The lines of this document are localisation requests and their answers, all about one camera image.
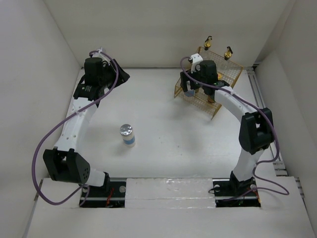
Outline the spice jar silver lid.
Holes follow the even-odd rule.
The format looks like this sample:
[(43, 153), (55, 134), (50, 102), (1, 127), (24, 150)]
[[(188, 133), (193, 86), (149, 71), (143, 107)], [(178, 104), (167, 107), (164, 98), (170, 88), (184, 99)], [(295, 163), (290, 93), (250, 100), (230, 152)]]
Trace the spice jar silver lid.
[(186, 97), (194, 97), (195, 96), (195, 88), (193, 89), (191, 86), (187, 85), (186, 90), (184, 90), (184, 95)]
[(126, 146), (133, 147), (135, 145), (135, 135), (133, 127), (129, 124), (124, 124), (120, 127), (120, 135)]

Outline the brown sauce bottle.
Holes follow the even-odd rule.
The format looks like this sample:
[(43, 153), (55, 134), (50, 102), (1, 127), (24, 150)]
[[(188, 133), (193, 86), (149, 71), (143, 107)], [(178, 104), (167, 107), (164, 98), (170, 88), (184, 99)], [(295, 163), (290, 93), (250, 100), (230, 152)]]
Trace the brown sauce bottle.
[(208, 95), (208, 98), (207, 98), (207, 100), (208, 100), (208, 102), (209, 103), (215, 103), (215, 100), (214, 100), (214, 94), (210, 94), (210, 95)]

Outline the glass oil bottle dark liquid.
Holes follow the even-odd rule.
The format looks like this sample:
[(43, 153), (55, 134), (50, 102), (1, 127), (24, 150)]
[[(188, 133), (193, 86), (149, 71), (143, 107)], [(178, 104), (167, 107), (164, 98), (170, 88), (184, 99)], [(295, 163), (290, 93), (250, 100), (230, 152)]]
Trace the glass oil bottle dark liquid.
[(211, 47), (211, 42), (212, 42), (212, 36), (208, 36), (206, 40), (204, 41), (203, 49), (205, 51), (208, 51)]

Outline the clear glass oil bottle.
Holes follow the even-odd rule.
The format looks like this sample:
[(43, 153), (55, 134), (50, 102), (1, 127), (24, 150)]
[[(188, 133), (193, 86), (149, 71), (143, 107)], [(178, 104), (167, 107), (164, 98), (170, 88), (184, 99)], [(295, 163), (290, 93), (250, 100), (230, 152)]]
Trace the clear glass oil bottle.
[(223, 55), (224, 60), (228, 61), (233, 55), (233, 50), (230, 46), (227, 47), (226, 52)]

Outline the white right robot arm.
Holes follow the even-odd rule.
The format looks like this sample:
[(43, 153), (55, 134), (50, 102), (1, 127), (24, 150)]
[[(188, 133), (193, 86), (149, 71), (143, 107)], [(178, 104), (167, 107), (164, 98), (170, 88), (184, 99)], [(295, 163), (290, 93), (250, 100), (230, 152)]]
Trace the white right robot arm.
[(229, 181), (219, 188), (224, 193), (221, 196), (223, 201), (237, 200), (257, 189), (253, 179), (260, 157), (271, 143), (277, 142), (272, 112), (247, 102), (226, 81), (220, 80), (213, 60), (204, 60), (199, 54), (183, 57), (183, 60), (191, 64), (189, 70), (183, 68), (180, 73), (183, 92), (202, 88), (207, 96), (225, 107), (240, 123), (240, 156)]

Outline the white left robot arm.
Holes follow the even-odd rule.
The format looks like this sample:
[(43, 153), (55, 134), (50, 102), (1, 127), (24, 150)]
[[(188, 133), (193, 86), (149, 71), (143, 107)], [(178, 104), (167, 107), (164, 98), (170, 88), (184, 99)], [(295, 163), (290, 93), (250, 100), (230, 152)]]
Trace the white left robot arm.
[(82, 144), (105, 89), (125, 83), (130, 76), (115, 59), (107, 61), (101, 57), (87, 58), (84, 71), (73, 94), (72, 118), (64, 123), (53, 149), (44, 151), (43, 160), (52, 180), (90, 185), (103, 197), (110, 192), (108, 173), (90, 166), (81, 155)]

